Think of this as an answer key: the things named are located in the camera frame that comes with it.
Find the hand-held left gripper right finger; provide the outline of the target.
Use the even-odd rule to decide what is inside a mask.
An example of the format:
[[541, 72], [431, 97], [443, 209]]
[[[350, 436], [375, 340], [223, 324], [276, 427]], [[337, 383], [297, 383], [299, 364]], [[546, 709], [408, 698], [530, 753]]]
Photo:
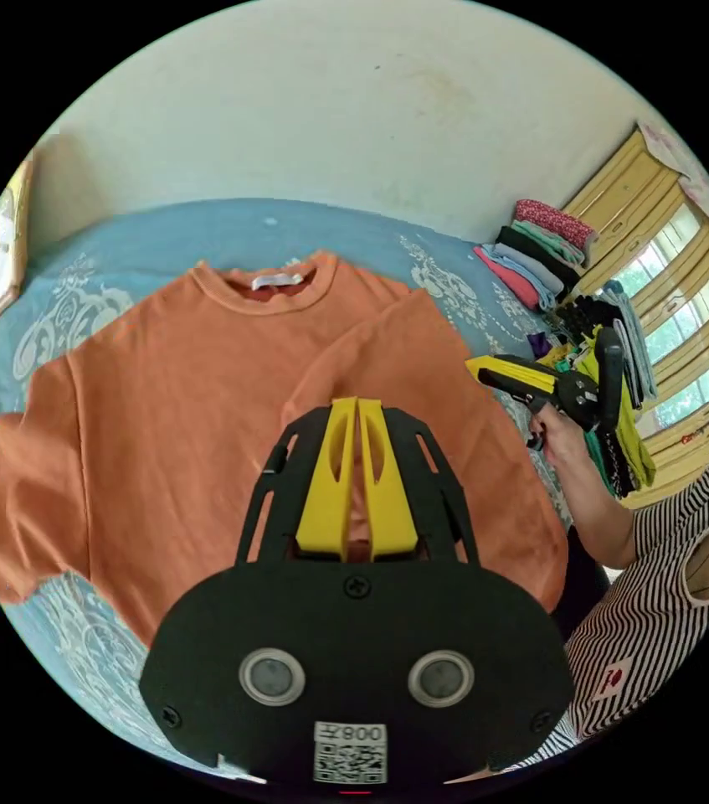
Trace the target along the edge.
[[418, 547], [413, 515], [380, 401], [360, 399], [358, 415], [370, 560], [406, 557]]

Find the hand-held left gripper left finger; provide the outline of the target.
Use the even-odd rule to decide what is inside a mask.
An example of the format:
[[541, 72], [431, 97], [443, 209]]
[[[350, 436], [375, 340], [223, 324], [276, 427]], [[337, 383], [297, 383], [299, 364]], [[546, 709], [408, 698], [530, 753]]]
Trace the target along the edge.
[[295, 540], [301, 554], [347, 556], [357, 399], [336, 399], [328, 410]]

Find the person's right hand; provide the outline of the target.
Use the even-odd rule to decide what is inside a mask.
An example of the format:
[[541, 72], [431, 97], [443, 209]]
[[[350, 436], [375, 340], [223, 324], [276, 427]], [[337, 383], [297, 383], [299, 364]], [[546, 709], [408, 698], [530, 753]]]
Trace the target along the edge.
[[581, 428], [552, 404], [532, 415], [530, 431], [560, 482], [574, 479], [591, 462]]

